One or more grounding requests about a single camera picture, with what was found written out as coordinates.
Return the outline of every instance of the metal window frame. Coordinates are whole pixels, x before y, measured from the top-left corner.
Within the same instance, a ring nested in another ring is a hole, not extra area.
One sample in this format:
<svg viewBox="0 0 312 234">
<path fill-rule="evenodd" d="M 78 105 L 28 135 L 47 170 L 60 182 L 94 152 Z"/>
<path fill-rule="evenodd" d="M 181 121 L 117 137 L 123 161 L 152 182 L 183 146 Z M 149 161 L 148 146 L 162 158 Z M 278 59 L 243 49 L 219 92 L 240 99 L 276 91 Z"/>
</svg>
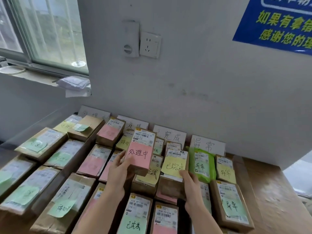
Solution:
<svg viewBox="0 0 312 234">
<path fill-rule="evenodd" d="M 4 4 L 4 8 L 6 9 L 6 12 L 12 24 L 13 30 L 16 34 L 18 42 L 23 51 L 23 53 L 21 53 L 17 51 L 0 48 L 0 55 L 5 57 L 9 63 L 15 64 L 15 65 L 21 65 L 30 70 L 52 74 L 60 78 L 67 77 L 70 75 L 77 75 L 81 77 L 89 76 L 89 74 L 82 74 L 79 70 L 77 71 L 66 70 L 61 66 L 56 68 L 56 67 L 52 67 L 49 65 L 44 65 L 42 63 L 39 63 L 33 60 L 32 53 L 29 50 L 30 49 L 29 44 L 25 40 L 26 38 L 23 37 L 25 36 L 25 33 L 21 28 L 19 28 L 18 26 L 19 20 L 15 18 L 13 14 L 13 10 L 12 10 L 14 8 L 13 4 L 11 3 L 10 0 L 2 0 L 2 2 Z"/>
</svg>

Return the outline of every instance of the person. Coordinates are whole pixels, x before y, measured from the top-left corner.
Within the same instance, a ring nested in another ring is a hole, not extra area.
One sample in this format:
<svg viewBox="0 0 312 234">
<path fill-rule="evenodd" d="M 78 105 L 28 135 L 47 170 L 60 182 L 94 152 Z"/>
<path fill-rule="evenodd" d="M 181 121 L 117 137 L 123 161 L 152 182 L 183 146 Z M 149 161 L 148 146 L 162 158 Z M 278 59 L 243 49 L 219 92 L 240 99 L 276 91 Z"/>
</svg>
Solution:
<svg viewBox="0 0 312 234">
<path fill-rule="evenodd" d="M 73 234 L 107 234 L 109 232 L 114 218 L 112 214 L 116 212 L 125 194 L 123 185 L 127 178 L 132 177 L 128 174 L 127 168 L 133 158 L 128 157 L 121 162 L 124 155 L 125 151 L 117 155 L 113 161 L 108 172 L 107 184 L 97 205 L 84 216 L 79 223 L 79 228 Z M 185 170 L 180 171 L 180 174 L 184 179 L 187 198 L 185 209 L 191 217 L 195 233 L 222 234 L 223 232 L 204 205 L 197 176 Z"/>
</svg>

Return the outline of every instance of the electrical outlet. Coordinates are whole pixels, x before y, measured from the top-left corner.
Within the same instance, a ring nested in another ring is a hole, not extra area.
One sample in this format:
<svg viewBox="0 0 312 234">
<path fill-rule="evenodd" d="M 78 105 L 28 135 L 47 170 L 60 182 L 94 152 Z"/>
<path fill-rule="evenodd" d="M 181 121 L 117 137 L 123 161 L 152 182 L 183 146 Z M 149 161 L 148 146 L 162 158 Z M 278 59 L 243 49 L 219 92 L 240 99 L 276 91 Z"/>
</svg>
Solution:
<svg viewBox="0 0 312 234">
<path fill-rule="evenodd" d="M 141 32 L 140 55 L 158 58 L 160 53 L 161 36 Z"/>
</svg>

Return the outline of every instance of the blue sign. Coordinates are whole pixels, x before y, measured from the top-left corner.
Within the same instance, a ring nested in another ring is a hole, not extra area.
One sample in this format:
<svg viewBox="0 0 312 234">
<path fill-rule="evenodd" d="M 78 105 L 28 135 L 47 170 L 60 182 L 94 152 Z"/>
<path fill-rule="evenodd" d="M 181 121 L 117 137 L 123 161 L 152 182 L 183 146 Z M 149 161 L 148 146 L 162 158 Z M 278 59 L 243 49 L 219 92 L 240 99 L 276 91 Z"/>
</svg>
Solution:
<svg viewBox="0 0 312 234">
<path fill-rule="evenodd" d="M 233 40 L 312 55 L 312 0 L 250 0 Z"/>
</svg>

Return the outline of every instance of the green plastic package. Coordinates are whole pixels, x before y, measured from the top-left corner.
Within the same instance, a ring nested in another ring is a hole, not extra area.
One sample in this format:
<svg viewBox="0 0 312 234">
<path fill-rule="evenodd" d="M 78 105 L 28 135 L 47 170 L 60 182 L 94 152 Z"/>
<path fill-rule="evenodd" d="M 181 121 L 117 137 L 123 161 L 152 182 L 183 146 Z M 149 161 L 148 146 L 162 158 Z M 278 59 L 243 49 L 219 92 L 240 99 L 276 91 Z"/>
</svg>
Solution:
<svg viewBox="0 0 312 234">
<path fill-rule="evenodd" d="M 208 184 L 216 179 L 215 154 L 203 149 L 189 148 L 189 171 L 197 175 L 200 182 Z"/>
</svg>

